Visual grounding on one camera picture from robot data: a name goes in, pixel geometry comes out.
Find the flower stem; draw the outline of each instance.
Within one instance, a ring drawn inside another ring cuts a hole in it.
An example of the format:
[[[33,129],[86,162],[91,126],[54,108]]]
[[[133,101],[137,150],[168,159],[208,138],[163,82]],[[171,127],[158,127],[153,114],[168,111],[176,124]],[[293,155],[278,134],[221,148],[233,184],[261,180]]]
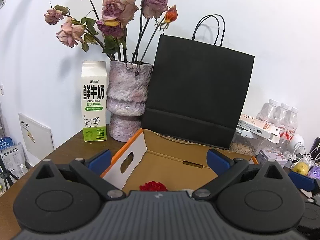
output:
[[[118,45],[118,60],[119,61],[121,61],[121,51],[120,51],[120,45],[119,45],[119,42],[118,42],[118,40],[117,39],[115,39],[115,41],[116,41],[116,43],[117,43],[117,45]]]
[[[145,30],[146,30],[146,28],[147,28],[147,25],[148,25],[149,21],[150,21],[150,19],[148,19],[148,20],[146,21],[146,24],[145,24],[144,27],[143,27],[141,36],[140,36],[139,39],[138,39],[138,50],[139,50],[139,46],[140,46],[140,42],[141,42],[141,40],[142,40],[143,34],[144,34],[144,32],[145,32]],[[138,61],[138,51],[137,51],[137,53],[136,53],[136,61]]]
[[[128,35],[128,31],[127,31],[127,27],[124,27],[124,36],[122,37],[124,40],[124,43],[126,43],[127,41],[127,35]],[[122,52],[123,52],[123,60],[124,62],[127,62],[127,51],[124,48],[124,46],[122,45]]]
[[[87,13],[86,17],[89,15],[89,13],[93,12],[93,10],[91,10],[90,12]]]
[[[92,0],[90,0],[90,3],[91,3],[91,5],[92,5],[92,7],[93,7],[93,10],[94,10],[94,13],[96,14],[97,19],[99,20],[99,16],[98,16],[97,11],[96,11],[96,9],[95,9],[95,7],[94,7],[94,5],[93,5]]]
[[[133,53],[133,57],[132,57],[131,62],[134,61],[134,56],[135,56],[136,54],[138,54],[140,41],[141,41],[141,39],[142,39],[142,35],[141,35],[141,34],[142,34],[142,27],[143,27],[143,25],[142,25],[142,16],[143,16],[144,2],[145,2],[145,0],[142,0],[142,3],[141,3],[141,12],[140,12],[140,31],[139,31],[139,38],[138,38],[137,46],[136,46],[136,49],[135,49],[135,51],[134,51],[134,53]]]
[[[122,52],[123,52],[123,61],[124,61],[124,62],[127,62],[127,51],[126,51],[126,49],[123,47],[123,45],[122,45]]]
[[[104,44],[97,38],[96,35],[94,35],[91,31],[89,31],[87,28],[85,29],[87,31],[87,34],[90,34],[96,41],[99,43],[102,49],[105,49]],[[115,60],[114,57],[111,54],[107,54],[108,58],[110,60]]]
[[[163,23],[162,23],[163,20],[164,20],[164,18],[161,20],[161,22],[159,22],[159,24],[156,26],[155,31],[154,31],[153,34],[151,35],[150,41],[149,41],[149,43],[148,43],[148,45],[147,45],[147,47],[146,47],[146,49],[145,49],[145,51],[144,51],[144,53],[143,53],[143,55],[142,55],[142,57],[141,57],[140,64],[141,64],[141,62],[142,62],[142,60],[143,60],[143,58],[144,58],[144,56],[145,56],[145,54],[146,54],[146,52],[147,52],[147,50],[148,50],[148,48],[149,48],[149,45],[150,45],[153,37],[154,37],[155,34],[156,34],[156,31],[158,30],[158,27],[161,27],[161,26],[163,25]]]

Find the dried rose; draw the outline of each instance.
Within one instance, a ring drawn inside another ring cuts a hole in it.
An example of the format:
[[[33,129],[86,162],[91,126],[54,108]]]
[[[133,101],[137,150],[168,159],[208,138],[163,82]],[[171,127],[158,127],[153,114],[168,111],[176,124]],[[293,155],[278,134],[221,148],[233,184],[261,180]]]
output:
[[[104,25],[108,25],[108,26],[118,26],[120,24],[119,21],[117,20],[112,20],[112,21],[104,21]]]
[[[136,0],[125,0],[124,11],[119,16],[121,22],[121,28],[124,28],[131,20],[133,20],[134,14],[139,8],[135,5]]]
[[[57,24],[60,19],[64,19],[62,11],[56,9],[47,10],[47,13],[44,14],[44,17],[47,24]]]
[[[123,29],[121,29],[121,27],[120,27],[120,23],[118,22],[118,24],[116,26],[114,26],[114,24],[112,24],[112,25],[111,26],[106,25],[103,20],[97,21],[98,29],[105,36],[112,35],[114,38],[121,38],[124,35],[124,32],[123,32]]]
[[[178,18],[178,12],[176,5],[170,7],[169,11],[166,12],[164,16],[164,23],[174,22]]]
[[[102,19],[110,21],[117,19],[125,8],[124,0],[103,0]]]
[[[78,45],[76,41],[83,42],[83,39],[81,38],[83,33],[83,25],[73,25],[71,18],[68,18],[66,22],[61,25],[61,30],[57,32],[56,35],[62,44],[73,48],[75,45]]]
[[[149,18],[159,18],[161,14],[168,10],[168,0],[145,0],[143,8],[143,16]]]

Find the ceramic vase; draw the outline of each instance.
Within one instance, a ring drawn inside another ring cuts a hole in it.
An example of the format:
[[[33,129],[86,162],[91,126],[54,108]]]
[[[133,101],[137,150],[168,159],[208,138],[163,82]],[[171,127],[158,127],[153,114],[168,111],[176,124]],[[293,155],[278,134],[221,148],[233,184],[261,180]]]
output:
[[[152,65],[110,61],[107,109],[112,113],[109,134],[126,142],[140,129],[144,114]]]

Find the pink rose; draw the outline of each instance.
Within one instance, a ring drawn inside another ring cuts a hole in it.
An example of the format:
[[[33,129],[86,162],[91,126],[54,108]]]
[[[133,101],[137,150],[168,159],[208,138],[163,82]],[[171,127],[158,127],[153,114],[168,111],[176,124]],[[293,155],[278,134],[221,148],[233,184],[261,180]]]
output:
[[[103,0],[102,3],[102,19],[104,21],[111,21],[117,19],[124,11],[124,0]]]
[[[44,16],[47,24],[57,24],[60,19],[64,19],[62,11],[56,9],[47,10],[47,13],[44,14]]]
[[[81,38],[83,33],[83,25],[74,25],[71,23],[71,18],[68,18],[66,22],[61,25],[61,30],[57,32],[56,35],[62,44],[73,48],[75,45],[78,45],[76,41],[83,42]]]
[[[121,22],[121,28],[124,28],[129,21],[133,20],[135,12],[139,9],[135,5],[136,0],[125,0],[124,11],[119,16],[119,21]]]

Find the orange rose bud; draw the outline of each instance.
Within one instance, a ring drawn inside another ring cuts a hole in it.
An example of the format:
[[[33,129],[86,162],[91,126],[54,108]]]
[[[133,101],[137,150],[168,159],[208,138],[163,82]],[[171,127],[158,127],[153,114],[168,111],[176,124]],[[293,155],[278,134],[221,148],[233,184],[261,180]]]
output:
[[[176,5],[170,7],[170,9],[166,12],[164,16],[164,23],[174,22],[178,18],[178,12],[176,9]]]

